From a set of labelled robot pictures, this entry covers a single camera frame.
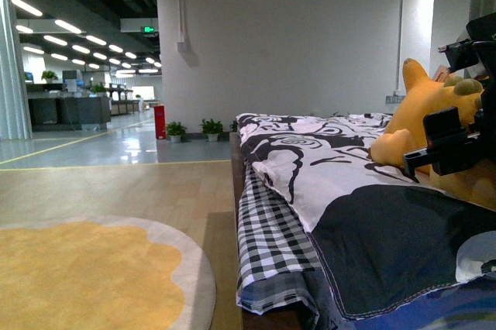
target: bed sheet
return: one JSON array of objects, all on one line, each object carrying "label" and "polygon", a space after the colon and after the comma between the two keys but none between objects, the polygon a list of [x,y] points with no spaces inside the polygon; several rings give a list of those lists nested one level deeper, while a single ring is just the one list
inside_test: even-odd
[{"label": "bed sheet", "polygon": [[238,247],[240,307],[261,315],[301,301],[314,312],[313,324],[317,322],[301,272],[320,270],[319,259],[293,211],[249,164],[239,200]]},{"label": "bed sheet", "polygon": [[[395,311],[496,266],[496,213],[368,158],[389,118],[237,117],[243,153],[298,216],[348,320]],[[467,246],[482,250],[460,258]]]}]

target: yellow floor line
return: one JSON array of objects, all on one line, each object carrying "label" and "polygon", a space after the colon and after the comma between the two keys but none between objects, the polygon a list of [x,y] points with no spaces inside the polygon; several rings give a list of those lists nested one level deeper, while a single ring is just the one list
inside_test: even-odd
[{"label": "yellow floor line", "polygon": [[112,130],[107,131],[107,132],[102,132],[101,134],[97,134],[97,135],[93,135],[93,136],[88,136],[86,138],[81,138],[81,139],[75,140],[73,142],[60,144],[59,146],[52,146],[51,148],[46,148],[45,150],[39,150],[37,152],[28,153],[28,154],[25,154],[24,156],[19,156],[19,157],[11,158],[10,160],[5,160],[5,161],[0,162],[0,165],[3,165],[5,163],[10,163],[10,162],[18,161],[18,160],[22,160],[24,158],[35,156],[37,154],[41,154],[41,153],[45,153],[45,152],[50,152],[51,150],[58,150],[59,148],[63,148],[65,146],[70,146],[72,144],[84,142],[85,140],[89,140],[89,139],[93,139],[93,138],[98,138],[99,136],[107,135],[107,134],[110,134],[111,132],[115,132],[115,131],[121,130],[121,129],[127,129],[128,127],[132,127],[132,126],[136,126],[136,125],[141,125],[142,123],[149,122],[149,121],[152,121],[152,119],[147,119],[146,121],[141,121],[141,122],[133,123],[132,125],[127,125],[127,126],[119,127],[118,129],[112,129]]},{"label": "yellow floor line", "polygon": [[94,166],[65,166],[65,167],[26,167],[22,169],[0,169],[0,172],[6,171],[26,171],[26,170],[74,170],[74,169],[91,169],[96,167],[122,167],[122,166],[156,166],[156,165],[185,165],[198,163],[223,163],[231,160],[206,160],[206,161],[178,161],[178,162],[160,162],[160,163],[113,163],[112,165],[94,165]]}]

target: black and white patterned duvet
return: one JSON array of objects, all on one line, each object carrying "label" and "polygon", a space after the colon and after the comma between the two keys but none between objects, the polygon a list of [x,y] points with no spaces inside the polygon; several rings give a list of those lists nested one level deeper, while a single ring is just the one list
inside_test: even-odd
[{"label": "black and white patterned duvet", "polygon": [[[389,118],[237,117],[243,154],[298,216],[338,309],[351,320],[496,266],[494,212],[368,158]],[[483,251],[467,255],[474,239],[484,241]]]}]

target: plaid fabric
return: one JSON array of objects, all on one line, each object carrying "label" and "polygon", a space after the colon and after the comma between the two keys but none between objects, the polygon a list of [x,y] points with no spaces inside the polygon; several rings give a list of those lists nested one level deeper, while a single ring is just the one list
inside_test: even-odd
[{"label": "plaid fabric", "polygon": [[302,301],[315,311],[302,271],[320,270],[312,244],[286,201],[246,165],[239,201],[237,304],[259,315]]}]

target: green plant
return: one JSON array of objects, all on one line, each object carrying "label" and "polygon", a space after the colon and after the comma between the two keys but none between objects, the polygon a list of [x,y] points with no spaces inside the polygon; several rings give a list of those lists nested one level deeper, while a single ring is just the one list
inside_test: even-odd
[{"label": "green plant", "polygon": [[93,92],[93,93],[95,93],[95,92],[106,92],[107,89],[105,88],[105,86],[103,85],[102,82],[98,82],[97,84],[94,84],[93,86],[91,86],[90,91]]},{"label": "green plant", "polygon": [[231,128],[232,132],[238,131],[238,122],[236,120],[232,121],[232,124],[229,125],[229,127]]},{"label": "green plant", "polygon": [[168,135],[181,135],[186,133],[186,127],[181,124],[181,122],[170,122],[166,126]]},{"label": "green plant", "polygon": [[202,119],[200,126],[201,131],[204,134],[220,134],[222,131],[224,131],[224,125],[222,124],[222,122],[214,122],[213,119],[210,119],[209,121],[205,121],[205,119]]},{"label": "green plant", "polygon": [[57,76],[57,73],[55,73],[52,70],[44,70],[43,73],[41,74],[41,79],[46,80],[47,78],[51,78],[53,80],[58,80],[59,77]]}]

